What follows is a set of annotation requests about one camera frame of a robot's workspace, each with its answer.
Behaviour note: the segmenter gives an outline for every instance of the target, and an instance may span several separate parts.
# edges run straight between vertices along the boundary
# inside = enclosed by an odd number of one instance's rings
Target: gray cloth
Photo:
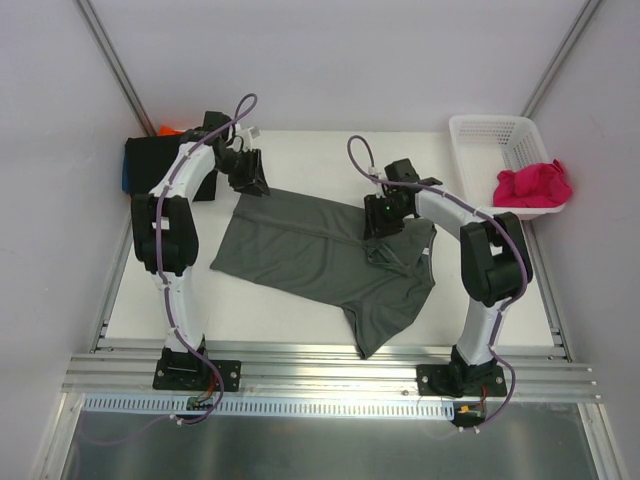
[[[434,286],[433,223],[363,241],[364,210],[271,190],[243,195],[212,270],[344,310],[362,357],[411,325]]]

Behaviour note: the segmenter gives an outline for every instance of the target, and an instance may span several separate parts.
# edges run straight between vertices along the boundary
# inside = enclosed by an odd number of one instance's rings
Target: red towel
[[[494,207],[559,207],[573,193],[565,179],[566,171],[558,160],[529,165],[517,172],[498,174],[500,184],[493,193]]]

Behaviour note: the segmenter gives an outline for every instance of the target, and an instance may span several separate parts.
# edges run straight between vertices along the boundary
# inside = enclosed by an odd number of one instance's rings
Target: black mounting plate
[[[242,362],[238,360],[210,360],[211,363],[220,372],[222,381],[224,382],[225,392],[237,392],[240,389],[240,378],[242,373]],[[211,382],[211,376],[202,377],[201,375],[194,375],[191,372],[170,371],[162,368],[156,368],[156,372],[153,376],[153,389],[154,390],[187,390],[203,392],[209,388]],[[219,391],[220,388],[216,382],[214,391]]]
[[[429,386],[429,379],[439,375],[445,375],[447,364],[418,365],[416,367],[418,393],[421,397],[442,397],[435,393]],[[483,378],[482,382],[469,385],[464,389],[465,397],[482,397],[482,386],[487,387],[487,397],[506,397],[507,384],[504,380],[502,367],[494,365],[491,372]]]

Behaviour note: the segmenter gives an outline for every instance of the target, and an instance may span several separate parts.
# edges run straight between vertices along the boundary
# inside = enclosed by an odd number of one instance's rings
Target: plastic basket
[[[493,192],[502,170],[520,170],[534,163],[550,163],[538,129],[531,120],[509,115],[457,115],[449,120],[453,156],[463,197],[487,213],[513,212],[531,220],[555,208],[500,208]]]

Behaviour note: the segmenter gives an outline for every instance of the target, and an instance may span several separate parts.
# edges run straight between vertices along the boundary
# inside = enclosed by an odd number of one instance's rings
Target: white tabletop
[[[255,146],[263,151],[267,182],[273,188],[363,206],[370,182],[346,155],[349,132],[262,132]],[[410,158],[421,177],[436,177],[459,192],[448,134],[367,133],[379,168]],[[364,148],[356,152],[362,165]],[[209,269],[239,195],[218,178],[216,200],[194,203],[192,212],[200,250],[193,269],[196,307],[207,319],[208,340],[355,345],[342,310]],[[436,286],[415,323],[388,345],[453,345],[462,332],[468,295],[460,278],[460,245],[439,229],[433,249]],[[106,336],[164,339],[162,305],[151,275],[131,249]],[[501,345],[553,346],[536,280],[506,318]]]

